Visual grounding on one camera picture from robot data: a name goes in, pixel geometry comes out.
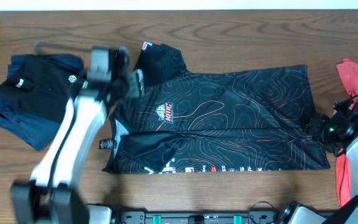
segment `blue cloth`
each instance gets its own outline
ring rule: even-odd
[[[7,78],[18,71],[25,62],[25,57],[25,55],[11,57],[11,64],[7,69]],[[73,70],[78,73],[83,69],[82,60],[72,55],[49,55],[49,57],[50,60],[56,60],[62,69]],[[36,151],[39,151],[54,139],[60,128],[60,123],[14,110],[8,101],[0,97],[0,127],[9,130]]]

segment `wooden table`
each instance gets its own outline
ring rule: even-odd
[[[336,64],[344,57],[358,62],[358,11],[0,12],[0,83],[10,56],[31,53],[37,40],[81,48],[126,45],[132,67],[144,40],[180,49],[192,72],[306,64],[318,111],[332,114],[334,101],[347,97]],[[96,140],[110,137],[107,122]],[[97,143],[80,186],[90,203],[189,211],[298,200],[318,210],[338,208],[332,155],[330,170],[111,175],[101,171],[110,152],[98,150]],[[0,128],[0,223],[14,223],[12,181],[27,180],[45,152]]]

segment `white tag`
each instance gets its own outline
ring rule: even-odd
[[[16,85],[16,87],[21,88],[23,83],[24,83],[24,80],[20,78],[19,83]]]

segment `circular white logo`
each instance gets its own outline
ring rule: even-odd
[[[77,77],[75,75],[70,75],[68,80],[71,82],[71,83],[74,83],[77,81]]]

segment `red cloth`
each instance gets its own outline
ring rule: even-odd
[[[336,68],[347,93],[351,96],[358,94],[358,64],[344,58]],[[351,199],[351,166],[346,155],[336,159],[335,175],[338,202],[343,206]]]

